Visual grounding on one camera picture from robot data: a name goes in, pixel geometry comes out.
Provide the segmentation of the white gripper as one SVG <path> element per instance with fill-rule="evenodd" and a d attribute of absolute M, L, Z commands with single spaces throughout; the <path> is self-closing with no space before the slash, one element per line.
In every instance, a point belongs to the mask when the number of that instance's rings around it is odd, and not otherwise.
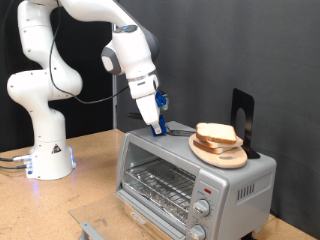
<path fill-rule="evenodd" d="M 140 114 L 147 125 L 151 125 L 156 135 L 162 133 L 159 122 L 160 110 L 156 102 L 158 78 L 147 76 L 140 80 L 130 81 L 131 97 L 136 101 Z"/>

